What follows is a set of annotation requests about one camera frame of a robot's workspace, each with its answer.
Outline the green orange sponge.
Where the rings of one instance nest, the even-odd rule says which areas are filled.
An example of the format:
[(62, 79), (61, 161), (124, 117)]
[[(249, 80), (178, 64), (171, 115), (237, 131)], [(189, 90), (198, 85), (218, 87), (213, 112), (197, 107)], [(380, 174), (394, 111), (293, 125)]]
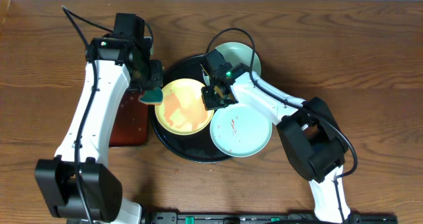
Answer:
[(163, 92), (159, 87), (155, 87), (153, 90), (143, 91), (138, 97), (139, 102), (154, 106), (161, 105), (163, 103), (163, 99)]

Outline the yellow plate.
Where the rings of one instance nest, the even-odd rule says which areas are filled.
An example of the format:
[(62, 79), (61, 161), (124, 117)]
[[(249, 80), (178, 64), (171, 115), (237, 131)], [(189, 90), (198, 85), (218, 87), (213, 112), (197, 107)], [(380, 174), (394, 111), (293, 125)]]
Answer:
[(194, 79), (177, 79), (162, 89), (163, 102), (155, 106), (159, 124), (176, 135), (193, 135), (212, 120), (213, 110), (206, 110), (201, 89), (205, 85)]

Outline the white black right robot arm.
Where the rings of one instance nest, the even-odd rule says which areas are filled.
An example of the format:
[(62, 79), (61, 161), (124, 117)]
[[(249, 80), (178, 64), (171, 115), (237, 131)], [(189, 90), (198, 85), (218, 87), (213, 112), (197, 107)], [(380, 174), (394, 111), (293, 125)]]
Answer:
[(350, 208), (342, 178), (356, 171), (358, 156), (327, 104), (318, 97), (304, 100), (283, 93), (242, 63), (235, 67), (202, 63), (201, 67), (210, 81), (202, 89), (206, 109), (245, 105), (269, 119), (290, 165), (311, 187), (316, 218), (346, 223)]

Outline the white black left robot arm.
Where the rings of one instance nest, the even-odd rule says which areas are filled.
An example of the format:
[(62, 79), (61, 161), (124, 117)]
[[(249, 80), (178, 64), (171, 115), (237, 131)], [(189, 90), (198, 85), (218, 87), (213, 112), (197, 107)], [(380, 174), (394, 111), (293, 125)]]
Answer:
[(112, 128), (128, 89), (155, 91), (161, 62), (151, 59), (153, 39), (122, 34), (95, 38), (86, 51), (85, 80), (71, 125), (53, 159), (34, 171), (50, 215), (71, 223), (140, 223), (142, 207), (123, 197), (108, 169)]

